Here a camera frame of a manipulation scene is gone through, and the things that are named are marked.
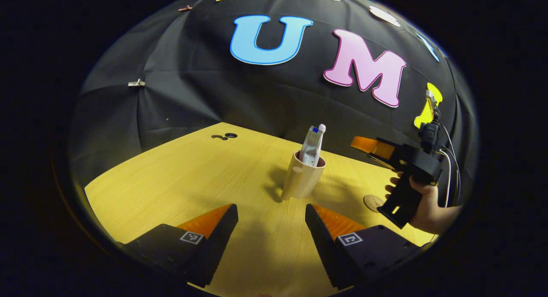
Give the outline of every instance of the beige cup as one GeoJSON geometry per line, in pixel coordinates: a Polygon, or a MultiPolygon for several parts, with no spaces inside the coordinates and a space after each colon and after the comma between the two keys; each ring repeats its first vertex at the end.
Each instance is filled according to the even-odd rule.
{"type": "Polygon", "coordinates": [[[282,199],[307,198],[314,190],[325,169],[325,160],[319,157],[318,166],[308,166],[299,160],[300,151],[293,153],[283,183],[282,199]]]}

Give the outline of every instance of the pink letter m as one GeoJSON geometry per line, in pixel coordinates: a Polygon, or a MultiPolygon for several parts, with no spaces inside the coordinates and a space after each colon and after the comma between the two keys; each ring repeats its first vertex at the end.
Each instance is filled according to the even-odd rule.
{"type": "Polygon", "coordinates": [[[341,29],[333,30],[333,33],[339,38],[339,51],[333,68],[326,70],[323,77],[335,84],[351,86],[354,79],[350,76],[350,67],[354,63],[360,90],[366,91],[382,75],[372,94],[376,100],[387,106],[398,107],[399,83],[406,65],[405,61],[392,51],[384,51],[373,60],[362,37],[341,29]]]}

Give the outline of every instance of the blue letter u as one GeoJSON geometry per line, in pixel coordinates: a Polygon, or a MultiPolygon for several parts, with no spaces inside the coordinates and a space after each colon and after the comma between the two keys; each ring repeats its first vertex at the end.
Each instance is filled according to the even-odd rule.
{"type": "Polygon", "coordinates": [[[300,17],[282,17],[280,22],[286,24],[282,43],[276,49],[265,50],[257,47],[256,41],[261,25],[269,22],[268,16],[244,16],[234,20],[236,30],[230,43],[230,53],[245,63],[258,65],[275,65],[285,63],[297,54],[303,39],[305,27],[311,26],[312,20],[300,17]]]}

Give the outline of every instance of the yellow wooden tabletop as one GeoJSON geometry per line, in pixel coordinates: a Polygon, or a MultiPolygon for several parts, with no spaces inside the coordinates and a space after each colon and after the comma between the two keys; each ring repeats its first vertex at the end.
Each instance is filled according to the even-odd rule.
{"type": "Polygon", "coordinates": [[[160,223],[176,226],[222,205],[237,204],[238,224],[213,281],[204,289],[220,296],[322,297],[339,292],[329,282],[305,223],[308,203],[366,227],[382,224],[417,246],[430,241],[432,234],[410,225],[398,229],[364,205],[366,194],[384,199],[384,187],[395,173],[341,155],[322,151],[327,165],[311,196],[282,201],[289,161],[301,147],[219,123],[131,158],[85,190],[99,221],[122,243],[160,223]],[[238,137],[211,138],[225,133],[238,137]]]}

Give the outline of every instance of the black handle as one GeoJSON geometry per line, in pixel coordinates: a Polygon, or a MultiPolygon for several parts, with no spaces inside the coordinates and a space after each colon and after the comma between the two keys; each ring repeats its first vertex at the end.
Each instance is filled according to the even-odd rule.
{"type": "Polygon", "coordinates": [[[419,202],[423,195],[411,188],[409,177],[411,172],[404,172],[398,184],[383,206],[377,210],[387,217],[397,227],[402,229],[417,213],[419,202]]]}

